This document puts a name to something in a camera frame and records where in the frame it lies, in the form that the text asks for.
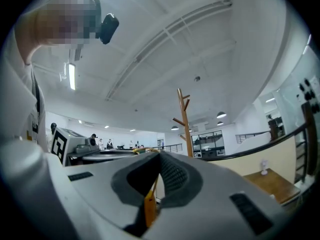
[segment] glass railing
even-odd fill
[[[179,151],[182,151],[182,143],[174,144],[174,145],[167,145],[167,146],[154,146],[152,148],[160,150],[160,151],[177,153]]]
[[[262,132],[255,132],[255,133],[246,133],[246,134],[236,134],[235,138],[236,138],[236,143],[241,144],[242,142],[244,142],[246,139],[249,139],[251,137],[260,135],[260,134],[265,134],[268,133],[269,131],[262,131]]]

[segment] window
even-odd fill
[[[211,158],[225,154],[225,143],[221,130],[191,137],[194,157]]]

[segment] black railing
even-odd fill
[[[265,133],[269,133],[270,131],[262,131],[262,132],[255,132],[255,133],[246,133],[246,134],[236,134],[235,138],[236,138],[236,142],[238,144],[241,144],[242,142],[244,142],[246,139],[249,139],[251,137],[260,135],[260,134],[265,134]]]
[[[168,146],[154,146],[153,149],[176,153],[182,151],[182,143]]]
[[[296,153],[296,164],[295,164],[295,178],[294,183],[298,181],[305,182],[307,175],[307,159],[308,159],[308,145],[307,145],[307,132],[304,128],[301,132],[298,132],[295,136],[302,133],[303,141],[295,143],[295,153]]]
[[[217,157],[214,157],[214,158],[199,158],[199,159],[204,160],[204,161],[219,161],[219,160],[233,159],[233,158],[239,158],[239,157],[248,156],[248,155],[251,155],[251,154],[266,150],[266,149],[269,149],[269,148],[271,148],[271,147],[273,147],[275,145],[278,145],[279,143],[286,141],[287,139],[291,138],[292,136],[296,136],[299,133],[305,131],[306,128],[307,128],[307,124],[304,123],[303,125],[299,126],[297,129],[295,129],[293,132],[291,132],[291,133],[289,133],[287,135],[284,135],[284,136],[282,136],[280,138],[272,140],[267,144],[264,144],[264,145],[261,145],[261,146],[246,150],[246,151],[241,151],[241,152],[230,154],[230,155],[217,156]]]

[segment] black camera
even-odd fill
[[[100,0],[91,0],[95,4],[94,13],[89,15],[89,27],[84,31],[84,36],[89,38],[89,32],[95,32],[95,38],[100,38],[101,42],[106,45],[110,42],[116,29],[119,26],[119,20],[112,14],[108,13],[103,22],[101,21],[101,4]]]

